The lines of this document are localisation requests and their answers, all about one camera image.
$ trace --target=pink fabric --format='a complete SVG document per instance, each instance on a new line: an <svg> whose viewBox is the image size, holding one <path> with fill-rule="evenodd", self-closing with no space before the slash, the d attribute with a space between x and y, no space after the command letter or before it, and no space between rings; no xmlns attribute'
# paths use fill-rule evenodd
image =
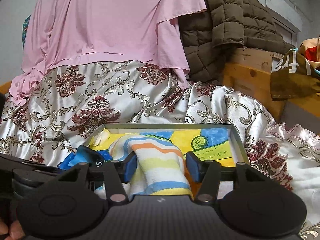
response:
<svg viewBox="0 0 320 240"><path fill-rule="evenodd" d="M203 10L204 0L38 0L25 41L25 73L9 90L13 101L23 105L49 69L99 61L173 68L184 89L189 67L176 18Z"/></svg>

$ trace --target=teal patterned fabric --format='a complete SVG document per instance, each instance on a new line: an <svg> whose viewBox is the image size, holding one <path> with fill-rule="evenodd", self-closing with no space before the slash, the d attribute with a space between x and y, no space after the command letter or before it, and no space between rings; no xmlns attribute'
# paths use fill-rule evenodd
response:
<svg viewBox="0 0 320 240"><path fill-rule="evenodd" d="M26 40L30 17L31 17L31 15L25 20L25 22L23 23L23 27L22 27L22 49L24 48L24 42Z"/></svg>

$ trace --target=silver screw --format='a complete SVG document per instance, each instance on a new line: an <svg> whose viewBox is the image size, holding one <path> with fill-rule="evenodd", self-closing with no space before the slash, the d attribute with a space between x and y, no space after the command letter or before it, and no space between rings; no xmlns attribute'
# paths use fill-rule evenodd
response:
<svg viewBox="0 0 320 240"><path fill-rule="evenodd" d="M113 194L111 195L110 197L110 200L113 201L113 202L122 202L125 200L125 195L123 194Z"/></svg>
<svg viewBox="0 0 320 240"><path fill-rule="evenodd" d="M212 200L212 196L209 194L201 194L197 197L198 200L200 200L201 202L209 202Z"/></svg>

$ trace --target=striped cloth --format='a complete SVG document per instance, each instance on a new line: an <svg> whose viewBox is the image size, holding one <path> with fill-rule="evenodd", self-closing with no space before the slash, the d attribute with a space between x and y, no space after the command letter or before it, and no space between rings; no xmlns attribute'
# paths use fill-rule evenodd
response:
<svg viewBox="0 0 320 240"><path fill-rule="evenodd" d="M109 147L114 160L124 160L132 151L137 155L137 170L124 188L133 195L191 195L184 176L182 152L169 140L145 135L125 135Z"/></svg>

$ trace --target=puffer jacket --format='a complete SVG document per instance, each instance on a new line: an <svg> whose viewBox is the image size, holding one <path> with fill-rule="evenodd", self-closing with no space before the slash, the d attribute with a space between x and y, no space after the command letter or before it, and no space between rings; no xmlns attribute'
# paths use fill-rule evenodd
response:
<svg viewBox="0 0 320 240"><path fill-rule="evenodd" d="M285 54L293 46L277 33L272 16L258 0L204 0L207 11L178 18L190 80L219 80L238 47Z"/></svg>

